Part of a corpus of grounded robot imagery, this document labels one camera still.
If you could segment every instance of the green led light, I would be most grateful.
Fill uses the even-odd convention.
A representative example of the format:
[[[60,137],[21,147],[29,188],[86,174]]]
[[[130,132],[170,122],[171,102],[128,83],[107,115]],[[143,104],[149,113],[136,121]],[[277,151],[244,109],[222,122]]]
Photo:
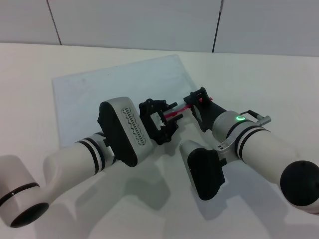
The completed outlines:
[[[237,116],[237,117],[236,117],[236,119],[237,119],[237,120],[244,120],[244,119],[245,119],[245,117]]]

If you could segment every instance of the black bracket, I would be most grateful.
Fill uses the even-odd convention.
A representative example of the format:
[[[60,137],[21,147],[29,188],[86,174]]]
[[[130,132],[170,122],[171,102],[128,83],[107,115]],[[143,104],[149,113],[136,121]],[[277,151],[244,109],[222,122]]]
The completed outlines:
[[[184,98],[203,132],[212,130],[214,121],[226,110],[213,103],[204,87]]]
[[[178,129],[177,120],[183,117],[182,114],[177,115],[168,121],[164,116],[165,111],[168,111],[175,106],[177,106],[177,103],[168,105],[165,100],[154,101],[152,99],[148,99],[139,105],[140,118],[143,122],[143,125],[149,134],[149,137],[155,140],[158,145],[170,142],[172,135]],[[160,120],[164,124],[160,126],[160,129],[158,129],[151,117],[151,115],[156,113],[159,115]]]

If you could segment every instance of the white table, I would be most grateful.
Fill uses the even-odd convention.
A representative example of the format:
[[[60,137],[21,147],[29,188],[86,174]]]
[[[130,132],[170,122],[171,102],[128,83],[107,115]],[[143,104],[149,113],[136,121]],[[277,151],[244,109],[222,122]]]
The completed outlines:
[[[270,115],[266,128],[310,160],[319,150],[319,58],[0,44],[0,154],[19,156],[42,186],[43,159],[58,149],[51,79],[178,54],[195,84],[228,110]],[[118,163],[58,198],[21,229],[0,221],[1,239],[318,238],[319,217],[291,207],[244,163],[202,202],[179,154],[183,139],[205,144],[191,118],[138,167]]]

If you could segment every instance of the white board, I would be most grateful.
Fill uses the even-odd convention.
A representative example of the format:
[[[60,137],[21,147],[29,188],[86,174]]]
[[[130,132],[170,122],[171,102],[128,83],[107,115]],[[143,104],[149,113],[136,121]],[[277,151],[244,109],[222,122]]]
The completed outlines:
[[[181,102],[196,90],[179,56],[171,55],[132,64],[53,79],[60,146],[101,131],[97,119],[101,102],[130,97],[138,105],[149,98]]]

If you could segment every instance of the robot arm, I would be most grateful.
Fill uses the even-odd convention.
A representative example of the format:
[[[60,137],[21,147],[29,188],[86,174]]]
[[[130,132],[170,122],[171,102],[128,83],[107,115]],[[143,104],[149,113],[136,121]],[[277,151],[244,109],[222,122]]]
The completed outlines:
[[[204,88],[184,100],[192,105],[201,130],[210,129],[220,143],[213,150],[190,140],[180,146],[186,170],[201,199],[209,200],[217,194],[224,183],[221,167],[235,158],[277,184],[294,207],[319,213],[318,163],[301,160],[294,146],[263,128],[271,121],[269,116],[248,111],[258,120],[252,122],[234,111],[226,111],[210,102]]]
[[[43,165],[45,187],[39,187],[18,157],[2,156],[0,217],[12,228],[25,226],[39,218],[61,194],[116,161],[135,167],[151,154],[151,138],[157,144],[171,140],[181,116],[167,121],[163,112],[174,105],[148,99],[140,104],[139,116],[128,97],[101,103],[98,123],[102,132],[48,156]],[[162,118],[159,129],[150,121],[155,113]]]

